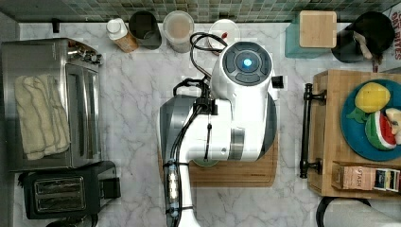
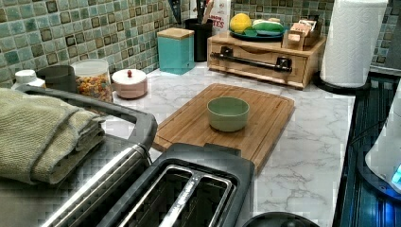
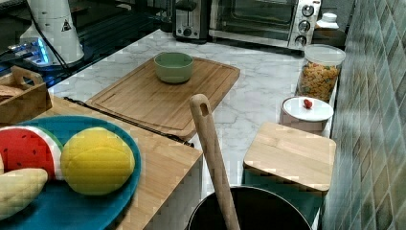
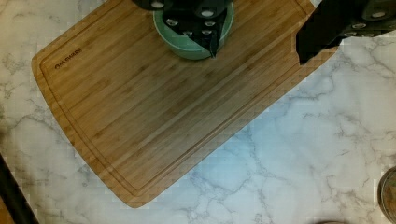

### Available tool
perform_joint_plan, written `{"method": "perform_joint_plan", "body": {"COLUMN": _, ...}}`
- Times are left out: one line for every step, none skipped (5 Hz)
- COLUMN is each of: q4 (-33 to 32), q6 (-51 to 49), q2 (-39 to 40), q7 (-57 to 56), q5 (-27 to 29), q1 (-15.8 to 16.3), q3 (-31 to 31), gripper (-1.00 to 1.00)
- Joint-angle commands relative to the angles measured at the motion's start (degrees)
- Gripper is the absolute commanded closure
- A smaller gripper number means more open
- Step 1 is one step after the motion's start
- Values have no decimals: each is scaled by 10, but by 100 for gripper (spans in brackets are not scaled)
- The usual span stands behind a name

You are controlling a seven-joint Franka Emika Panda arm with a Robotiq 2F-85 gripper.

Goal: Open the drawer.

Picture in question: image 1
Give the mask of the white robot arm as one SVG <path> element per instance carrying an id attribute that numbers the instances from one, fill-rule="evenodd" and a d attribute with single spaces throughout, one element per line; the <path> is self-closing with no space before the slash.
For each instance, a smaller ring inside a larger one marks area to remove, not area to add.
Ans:
<path id="1" fill-rule="evenodd" d="M 157 136 L 167 227 L 200 227 L 191 196 L 191 161 L 254 162 L 269 150 L 277 131 L 274 76 L 263 46 L 236 42 L 219 54 L 209 81 L 184 79 L 176 85 L 197 87 L 199 95 L 175 93 L 160 107 Z"/>

